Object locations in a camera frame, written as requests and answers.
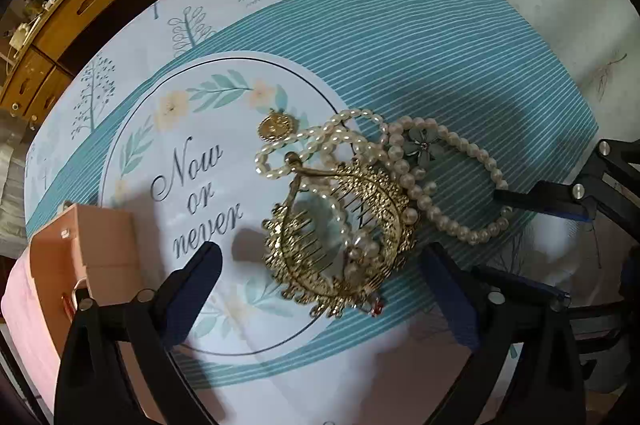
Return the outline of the teal flower hair clip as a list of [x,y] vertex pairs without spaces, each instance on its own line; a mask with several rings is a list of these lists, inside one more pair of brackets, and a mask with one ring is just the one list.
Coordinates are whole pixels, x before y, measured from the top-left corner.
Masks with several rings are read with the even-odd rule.
[[402,149],[405,156],[421,168],[427,169],[434,159],[445,153],[445,143],[436,129],[413,127],[404,133]]

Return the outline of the gold hair comb crown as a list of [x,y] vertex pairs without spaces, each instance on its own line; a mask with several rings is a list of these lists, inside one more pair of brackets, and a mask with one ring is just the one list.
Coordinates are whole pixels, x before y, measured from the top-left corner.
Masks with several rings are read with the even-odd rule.
[[288,194],[262,223],[264,263],[282,297],[314,319],[348,309],[377,317],[383,284],[416,245],[416,204],[386,170],[356,159],[319,169],[290,152],[285,169]]

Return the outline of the long pearl necklace gold pendant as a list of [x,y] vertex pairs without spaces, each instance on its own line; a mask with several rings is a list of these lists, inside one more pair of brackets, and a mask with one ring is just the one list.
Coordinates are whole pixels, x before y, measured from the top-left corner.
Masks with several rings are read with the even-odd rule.
[[436,189],[424,168],[405,160],[404,133],[414,120],[386,125],[378,114],[352,110],[295,133],[291,116],[272,111],[260,125],[270,133],[255,155],[256,174],[291,176],[290,207],[299,192],[322,200],[329,234],[341,240],[343,278],[393,268]]

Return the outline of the pink jewelry box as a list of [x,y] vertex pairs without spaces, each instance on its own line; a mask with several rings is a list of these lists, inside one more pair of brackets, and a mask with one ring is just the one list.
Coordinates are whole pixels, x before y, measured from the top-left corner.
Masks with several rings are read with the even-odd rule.
[[74,204],[30,240],[29,269],[54,350],[63,352],[70,319],[62,296],[84,281],[100,305],[130,301],[143,287],[134,223],[127,211]]

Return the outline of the pink blanket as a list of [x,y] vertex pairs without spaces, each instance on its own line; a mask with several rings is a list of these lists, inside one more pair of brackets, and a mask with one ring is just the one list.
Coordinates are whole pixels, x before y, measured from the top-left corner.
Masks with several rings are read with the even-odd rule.
[[60,355],[44,321],[30,272],[28,252],[16,260],[9,274],[1,310],[30,380],[44,404],[53,412]]

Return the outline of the teal white printed tablecloth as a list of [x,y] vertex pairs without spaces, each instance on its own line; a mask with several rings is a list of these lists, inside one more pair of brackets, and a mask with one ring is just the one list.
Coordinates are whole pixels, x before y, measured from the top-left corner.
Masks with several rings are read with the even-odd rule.
[[74,78],[29,150],[27,229],[66,200],[134,216],[147,286],[204,241],[224,270],[175,357],[223,424],[416,424],[434,353],[416,267],[369,317],[313,317],[262,261],[285,154],[397,166],[464,265],[528,221],[498,186],[560,181],[598,125],[560,60],[506,0],[160,0]]

